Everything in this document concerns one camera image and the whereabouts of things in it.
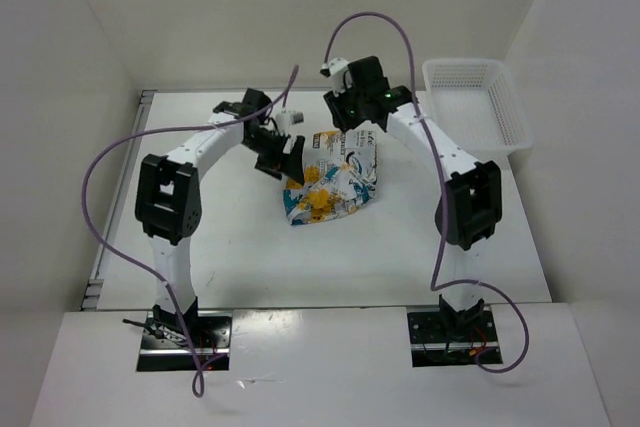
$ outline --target plastic bag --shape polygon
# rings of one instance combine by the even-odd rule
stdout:
[[[287,220],[311,224],[353,214],[376,194],[376,133],[370,130],[314,134],[302,156],[304,185],[287,179]]]

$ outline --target white robotic arm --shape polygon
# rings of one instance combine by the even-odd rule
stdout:
[[[449,228],[448,252],[452,255],[455,278],[477,278],[479,260],[486,240],[502,217],[500,169],[493,162],[482,164],[463,151],[430,118],[416,116],[411,92],[406,87],[391,89],[377,57],[355,62],[343,58],[322,65],[320,73],[332,81],[332,90],[324,95],[333,124],[347,131],[365,121],[377,124],[404,144],[429,169],[433,155],[421,125],[429,127],[438,149],[445,174]],[[442,205],[435,215],[442,227]],[[452,324],[468,323],[483,308],[479,288],[457,285],[446,289],[441,297],[441,311],[447,311]]]
[[[208,124],[227,124],[226,127],[198,132],[168,154],[150,154],[142,161],[136,218],[150,237],[155,268],[170,284],[188,326],[198,316],[198,299],[191,283],[191,235],[202,216],[199,185],[209,169],[229,149],[243,144],[258,153],[257,169],[278,179],[285,174],[304,182],[304,138],[291,142],[288,135],[292,125],[302,122],[302,114],[280,112],[276,118],[283,130],[267,129],[270,119],[266,115],[228,125],[269,103],[262,92],[248,89],[241,102],[223,102],[214,109]],[[175,305],[160,281],[153,314],[159,326],[181,331]]]
[[[234,119],[235,117],[231,114],[224,112],[214,113],[207,123],[219,124]],[[201,181],[220,157],[232,147],[240,145],[243,140],[244,125],[241,123],[221,129],[198,132],[184,144],[169,152],[166,156],[166,161],[177,165],[191,164],[197,170],[197,180]],[[175,184],[171,182],[166,186],[161,185],[160,191],[172,196],[175,187]],[[191,225],[195,230],[195,227],[199,224],[200,215],[201,212],[197,210],[189,213],[187,226]],[[191,236],[183,237],[175,245],[172,244],[170,239],[160,235],[153,235],[149,240],[153,250],[153,262],[156,270],[171,284],[178,300],[180,311],[188,312],[196,301],[196,294],[191,283],[191,259],[189,255]],[[155,305],[161,311],[175,315],[175,306],[169,298],[167,289],[160,281],[156,283]]]

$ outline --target mesh basket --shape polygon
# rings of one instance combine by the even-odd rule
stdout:
[[[434,59],[422,65],[427,109],[442,130],[471,152],[509,154],[533,135],[508,71],[490,59]]]

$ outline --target wire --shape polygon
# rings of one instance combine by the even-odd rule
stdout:
[[[480,330],[480,327],[476,327],[475,331],[480,334],[480,337],[482,337],[482,347],[481,348],[484,349],[487,346],[487,343],[489,342],[487,340],[487,336],[484,335],[484,332],[482,332],[482,330]]]
[[[137,322],[135,320],[129,320],[129,319],[122,319],[122,323],[134,325],[136,327],[140,327],[143,330],[149,331],[149,328],[146,326],[146,324],[143,324],[142,322]]]
[[[289,100],[289,91],[285,90],[284,91],[284,97],[282,97],[282,109],[283,110],[287,108],[287,100]],[[271,103],[271,107],[269,107],[269,109],[267,110],[267,113],[265,114],[265,117],[268,117],[269,119],[272,118],[271,114],[273,113],[273,107],[276,104],[277,104],[277,102],[272,102]]]
[[[231,127],[232,125],[236,125],[242,122],[245,122],[247,120],[251,120],[254,119],[262,114],[264,114],[268,109],[272,108],[274,105],[276,105],[278,102],[280,102],[280,100],[283,99],[283,97],[285,97],[289,91],[291,90],[291,87],[293,86],[293,83],[295,82],[296,76],[298,75],[298,65],[295,65],[293,68],[293,71],[291,72],[291,76],[289,77],[289,81],[287,83],[287,86],[285,87],[284,91],[282,91],[282,93],[280,93],[280,95],[278,95],[273,102],[271,102],[269,105],[263,107],[262,109],[247,115],[245,117],[242,117],[240,119],[234,119],[232,121],[229,122],[221,122],[219,124],[206,124],[206,125],[195,125],[195,126],[186,126],[186,127],[163,127],[160,129],[152,129],[152,130],[145,130],[142,132],[137,132],[135,134],[131,134],[128,135],[126,137],[123,137],[119,140],[116,140],[114,142],[112,142],[109,146],[107,146],[102,152],[100,152],[94,159],[93,161],[91,161],[91,164],[89,164],[89,167],[87,168],[87,171],[84,175],[84,179],[82,180],[82,193],[81,193],[81,207],[82,207],[82,216],[84,217],[84,221],[87,224],[87,227],[89,228],[89,231],[91,232],[91,234],[96,238],[96,240],[105,248],[107,249],[109,252],[111,252],[114,255],[117,255],[118,257],[120,257],[121,259],[126,260],[127,262],[132,263],[133,265],[136,265],[138,267],[140,267],[142,270],[144,270],[145,272],[150,273],[151,275],[153,275],[156,279],[158,279],[165,287],[165,289],[167,290],[167,293],[169,294],[169,298],[171,299],[171,303],[173,304],[175,311],[176,311],[176,317],[178,318],[178,323],[180,324],[180,328],[182,329],[182,333],[185,336],[185,340],[187,342],[187,347],[189,349],[189,352],[191,354],[191,357],[193,358],[193,363],[196,366],[196,373],[193,376],[193,380],[191,382],[191,391],[193,392],[193,395],[195,395],[196,397],[200,398],[204,395],[204,371],[205,369],[211,365],[213,362],[215,362],[216,360],[218,360],[219,358],[225,357],[227,354],[218,354],[218,355],[213,355],[211,357],[211,359],[209,359],[208,361],[206,361],[205,363],[201,363],[200,359],[198,357],[198,353],[196,352],[194,343],[193,343],[193,339],[191,338],[191,334],[189,333],[189,329],[187,328],[187,324],[184,320],[184,316],[182,315],[182,312],[180,311],[180,306],[178,305],[178,300],[176,299],[176,295],[173,292],[173,289],[171,288],[171,285],[169,285],[169,282],[167,281],[167,279],[160,274],[158,271],[156,271],[155,269],[153,269],[152,267],[149,267],[148,265],[144,264],[143,262],[140,262],[139,260],[131,257],[130,255],[122,252],[121,250],[118,250],[116,247],[114,247],[113,245],[111,245],[105,238],[102,237],[102,234],[100,234],[100,232],[98,231],[98,229],[96,228],[96,226],[94,225],[93,221],[91,220],[91,216],[89,215],[89,208],[88,208],[88,202],[87,202],[87,192],[88,192],[88,188],[89,188],[89,180],[91,179],[91,174],[93,173],[93,171],[95,170],[96,166],[100,163],[100,161],[112,150],[114,150],[116,147],[122,145],[122,144],[126,144],[134,139],[137,139],[139,137],[144,137],[147,135],[154,135],[154,134],[164,134],[167,132],[193,132],[193,131],[205,131],[205,130],[215,130],[215,129],[220,129],[223,127]]]
[[[409,41],[409,37],[407,36],[407,33],[404,31],[404,29],[400,26],[400,24],[398,22],[396,22],[393,18],[389,17],[386,14],[382,14],[380,12],[372,12],[372,11],[358,12],[358,13],[350,15],[349,17],[347,17],[344,20],[342,20],[337,25],[337,27],[334,29],[333,33],[331,34],[331,38],[329,39],[329,44],[327,45],[327,50],[325,51],[325,54],[324,54],[324,63],[327,63],[329,61],[329,55],[331,54],[331,48],[333,47],[333,42],[335,41],[335,39],[336,39],[336,37],[338,35],[338,32],[340,32],[340,29],[342,29],[342,27],[344,27],[347,23],[351,22],[354,19],[358,19],[360,17],[377,17],[377,18],[385,20],[388,23],[390,23],[391,25],[393,25],[395,27],[395,29],[398,31],[398,33],[400,34],[400,37],[402,37],[402,40],[404,41],[404,45],[405,45],[405,47],[407,49],[407,55],[409,57],[409,82],[410,82],[409,87],[410,87],[410,90],[411,90],[411,101],[412,101],[413,108],[414,108],[415,113],[416,113],[416,117],[420,119],[420,125],[422,126],[422,129],[424,130],[424,133],[427,136],[427,141],[429,142],[429,146],[431,147],[431,153],[433,154],[433,159],[434,159],[435,164],[436,164],[436,171],[437,171],[437,174],[438,174],[438,183],[440,184],[440,192],[441,192],[441,196],[442,196],[442,232],[441,232],[441,235],[440,235],[440,243],[438,245],[438,252],[436,254],[436,262],[435,262],[435,265],[433,267],[433,274],[431,276],[431,284],[430,284],[429,288],[433,292],[438,292],[440,290],[446,289],[448,287],[452,287],[454,285],[463,285],[463,284],[464,285],[478,285],[480,287],[484,287],[486,289],[492,290],[493,292],[498,294],[500,297],[502,297],[511,306],[511,308],[514,310],[514,312],[516,313],[516,315],[520,319],[520,322],[522,323],[522,329],[524,331],[524,346],[522,348],[522,352],[520,353],[520,356],[513,363],[511,363],[510,365],[508,365],[506,367],[503,367],[503,368],[499,368],[499,369],[490,369],[490,368],[485,367],[484,365],[482,365],[480,363],[480,356],[483,355],[484,353],[486,353],[489,350],[495,350],[495,347],[484,349],[482,352],[479,352],[474,357],[476,365],[478,367],[480,367],[484,371],[492,372],[494,374],[502,374],[502,373],[505,373],[505,372],[510,372],[510,371],[512,371],[513,369],[515,369],[518,365],[520,365],[522,363],[524,358],[527,356],[527,352],[529,352],[529,326],[527,325],[526,319],[522,315],[522,312],[520,311],[518,306],[515,304],[515,302],[513,302],[513,300],[511,300],[511,298],[506,293],[504,293],[502,290],[500,290],[498,287],[495,287],[495,286],[493,286],[491,284],[488,284],[486,282],[480,282],[478,280],[457,279],[457,280],[452,280],[450,282],[445,282],[443,284],[438,285],[438,276],[440,274],[440,269],[442,267],[442,260],[444,258],[444,251],[445,251],[445,247],[447,245],[447,232],[449,231],[449,203],[448,203],[448,198],[447,198],[447,189],[446,189],[446,186],[445,186],[444,169],[442,167],[442,163],[440,162],[440,155],[438,153],[438,147],[436,146],[435,140],[433,139],[433,136],[431,135],[431,131],[429,130],[429,126],[425,122],[424,118],[422,118],[422,111],[420,110],[420,107],[418,106],[418,98],[416,96],[415,60],[414,60],[414,56],[413,56],[413,49],[411,48],[411,42]]]
[[[445,345],[444,345],[444,350],[442,351],[442,355],[440,356],[440,358],[436,358],[434,359],[433,357],[431,357],[429,355],[429,351],[427,350],[427,346],[426,344],[422,344],[422,351],[423,354],[425,356],[425,358],[429,361],[432,362],[434,364],[439,364],[441,362],[444,362],[444,360],[447,358],[447,355],[449,355],[449,347],[451,346],[451,341],[449,339],[447,339]]]
[[[204,347],[202,346],[202,334],[200,334],[200,355],[202,356],[202,359],[205,358],[204,356]]]
[[[278,123],[276,122],[276,119],[274,119],[273,117],[269,117],[269,122],[271,122],[273,124],[273,128],[276,129],[276,131],[280,130],[278,128]]]

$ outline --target white table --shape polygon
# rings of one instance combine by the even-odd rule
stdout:
[[[268,92],[273,98],[278,92]],[[243,92],[160,93],[146,124],[152,129],[204,123],[222,100]],[[305,114],[300,133],[333,130],[322,92],[294,92],[289,107]],[[151,262],[151,249],[134,216],[140,161],[164,154],[188,133],[145,137],[130,162],[110,229],[115,245]],[[301,308],[426,305],[437,303],[429,279],[439,234],[440,198],[433,173],[380,131],[379,196],[347,218],[291,227],[284,219],[282,185],[253,169],[256,154],[236,147],[202,181],[203,218],[192,241],[192,279],[201,308]],[[503,220],[477,278],[495,283],[517,302],[549,302],[540,261],[506,159],[502,172]],[[443,277],[451,274],[447,264]],[[105,253],[99,310],[149,309],[155,281]],[[487,292],[489,302],[502,302]]]
[[[202,399],[192,373],[135,372],[140,332],[121,319],[144,313],[70,313],[31,425],[608,426],[569,307],[522,310],[529,356],[497,376],[412,368],[404,308],[236,311],[230,370],[205,374]],[[510,307],[493,312],[511,362],[522,328]]]

